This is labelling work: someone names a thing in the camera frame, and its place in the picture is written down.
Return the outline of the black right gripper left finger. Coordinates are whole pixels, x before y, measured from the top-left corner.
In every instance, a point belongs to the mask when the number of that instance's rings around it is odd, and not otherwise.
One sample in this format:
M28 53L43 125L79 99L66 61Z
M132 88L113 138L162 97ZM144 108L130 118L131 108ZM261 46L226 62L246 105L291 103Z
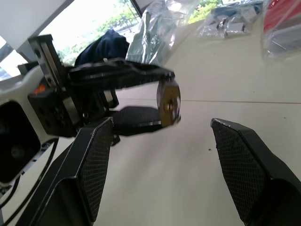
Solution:
M111 117L80 129L51 164L17 226L93 226L106 181Z

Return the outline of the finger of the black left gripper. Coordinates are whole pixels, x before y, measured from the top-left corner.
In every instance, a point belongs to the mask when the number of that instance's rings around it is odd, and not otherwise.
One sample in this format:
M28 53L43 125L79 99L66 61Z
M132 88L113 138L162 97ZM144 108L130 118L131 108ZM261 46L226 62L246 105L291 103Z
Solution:
M175 74L169 69L115 58L107 62L89 63L71 68L68 72L67 86L112 90L174 79Z
M120 136L134 136L163 129L159 110L149 106L127 106L118 111L110 111L113 131Z

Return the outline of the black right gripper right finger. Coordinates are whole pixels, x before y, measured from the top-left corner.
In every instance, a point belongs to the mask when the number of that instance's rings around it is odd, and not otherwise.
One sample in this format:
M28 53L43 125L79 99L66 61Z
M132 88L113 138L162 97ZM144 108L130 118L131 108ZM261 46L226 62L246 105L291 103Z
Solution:
M301 181L251 128L213 118L224 180L245 226L301 226Z

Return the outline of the brass padlock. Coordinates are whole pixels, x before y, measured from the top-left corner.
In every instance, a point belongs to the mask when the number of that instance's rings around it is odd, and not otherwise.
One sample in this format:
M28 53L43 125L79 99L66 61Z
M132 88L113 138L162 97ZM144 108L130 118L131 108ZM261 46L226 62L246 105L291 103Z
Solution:
M172 126L181 120L181 93L174 77L160 77L157 87L157 106L162 127Z

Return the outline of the dark blue cloth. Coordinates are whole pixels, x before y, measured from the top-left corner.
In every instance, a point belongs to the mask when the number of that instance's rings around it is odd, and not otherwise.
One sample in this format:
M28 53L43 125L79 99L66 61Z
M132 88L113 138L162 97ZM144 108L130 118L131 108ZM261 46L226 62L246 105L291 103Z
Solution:
M75 66L103 62L103 59L125 59L130 43L113 29L89 44L76 58Z

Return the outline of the clear crumpled plastic bag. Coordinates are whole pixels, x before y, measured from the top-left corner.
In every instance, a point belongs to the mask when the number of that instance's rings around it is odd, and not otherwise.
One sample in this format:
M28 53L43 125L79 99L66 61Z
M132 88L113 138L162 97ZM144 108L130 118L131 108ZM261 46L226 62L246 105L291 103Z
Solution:
M144 11L126 60L163 65L174 45L185 38L184 26L200 0L154 0Z

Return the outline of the plastic bag with blue parts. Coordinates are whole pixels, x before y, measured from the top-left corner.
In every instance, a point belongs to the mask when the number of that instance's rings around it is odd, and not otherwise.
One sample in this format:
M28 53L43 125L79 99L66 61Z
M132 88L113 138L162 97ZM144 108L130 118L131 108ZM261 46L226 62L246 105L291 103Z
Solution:
M198 36L226 39L250 34L262 9L263 0L241 0L214 8L198 29Z

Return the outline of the clear bag with red item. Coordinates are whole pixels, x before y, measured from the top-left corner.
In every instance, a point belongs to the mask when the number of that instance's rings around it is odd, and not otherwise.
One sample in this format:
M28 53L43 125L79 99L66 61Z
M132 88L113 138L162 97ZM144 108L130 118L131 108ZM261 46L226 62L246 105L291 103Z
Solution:
M264 0L262 31L266 61L301 55L301 0Z

